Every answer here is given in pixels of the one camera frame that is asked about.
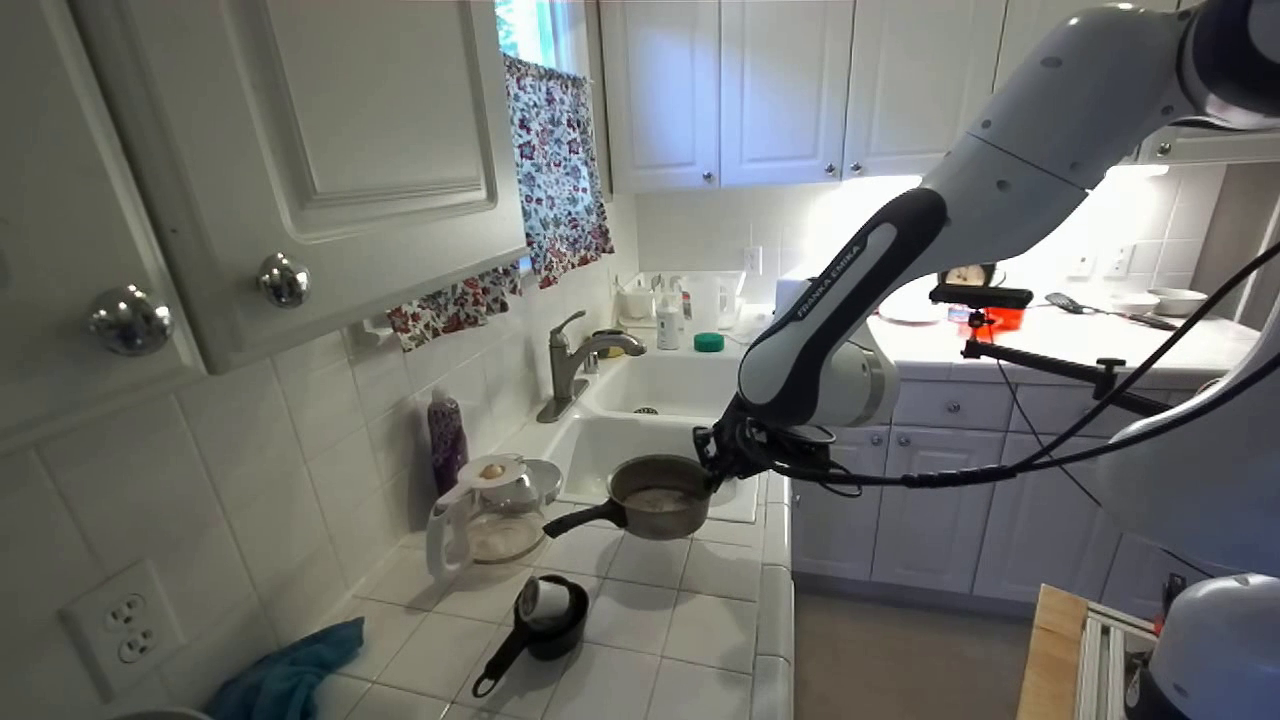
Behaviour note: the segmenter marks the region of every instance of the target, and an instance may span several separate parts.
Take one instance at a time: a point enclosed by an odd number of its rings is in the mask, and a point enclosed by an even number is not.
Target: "countertop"
[[[1077,660],[1087,605],[1073,590],[1040,582],[1033,646],[1023,668],[1021,720],[1077,717]]]
[[[869,319],[879,353],[902,379],[956,379],[956,375],[995,375],[992,360],[963,360],[963,336],[956,323],[893,323]],[[1124,316],[1068,316],[1061,307],[1033,304],[1021,330],[1002,330],[995,342],[1095,362],[1100,354],[1118,354],[1135,369],[1147,353],[1156,353],[1169,330],[1124,319]],[[1231,319],[1196,323],[1159,362],[1156,375],[1220,375],[1234,369],[1255,330]],[[1045,372],[1006,369],[1023,385],[1073,385]]]
[[[788,478],[760,482],[757,522],[706,519],[672,544],[589,522],[443,582],[425,570],[425,537],[408,537],[330,617],[364,617],[366,644],[320,684],[320,717],[790,720]],[[488,698],[472,698],[518,582],[540,570],[590,590],[585,644],[550,664],[518,657]]]

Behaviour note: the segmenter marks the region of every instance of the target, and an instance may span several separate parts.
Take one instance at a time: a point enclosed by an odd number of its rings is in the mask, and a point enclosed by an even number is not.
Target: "white wall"
[[[1225,168],[1170,168],[1156,178],[1110,177],[1063,226],[1006,263],[1011,284],[1055,287],[1068,270],[1189,284],[1220,178]],[[636,201],[638,267],[762,267],[769,279],[821,270],[885,201],[911,185],[879,177],[801,189],[645,192]],[[1114,249],[1133,249],[1133,263],[1110,270]]]
[[[616,260],[488,327],[412,354],[330,330],[0,455],[0,717],[105,717],[54,612],[143,555],[187,646],[121,702],[200,702],[313,629],[425,513],[403,399],[457,393],[472,455],[498,453],[544,395],[547,323],[585,304],[609,323],[612,274],[636,267],[629,201],[612,215]]]

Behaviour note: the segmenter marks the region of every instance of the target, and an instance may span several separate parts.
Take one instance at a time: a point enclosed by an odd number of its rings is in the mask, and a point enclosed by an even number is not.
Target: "towel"
[[[364,646],[364,617],[320,629],[222,680],[203,702],[217,720],[315,720],[315,686]]]

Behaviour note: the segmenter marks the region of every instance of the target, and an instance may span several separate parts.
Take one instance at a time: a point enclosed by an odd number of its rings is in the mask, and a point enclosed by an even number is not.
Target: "cabinet knob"
[[[271,250],[265,267],[255,270],[255,287],[274,304],[274,307],[295,307],[313,292],[313,270],[291,263],[282,250]]]
[[[105,292],[88,313],[88,330],[114,354],[148,354],[169,342],[170,313],[137,284]]]

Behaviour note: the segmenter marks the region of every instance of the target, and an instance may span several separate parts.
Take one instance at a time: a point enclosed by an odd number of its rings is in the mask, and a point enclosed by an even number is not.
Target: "faucet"
[[[550,354],[550,399],[535,411],[540,425],[556,425],[561,411],[589,387],[589,379],[574,379],[585,362],[594,362],[599,353],[621,346],[629,354],[645,354],[645,342],[621,327],[594,327],[579,338],[574,353],[569,353],[565,327],[571,319],[585,319],[589,313],[571,313],[565,323],[547,330],[547,354]]]

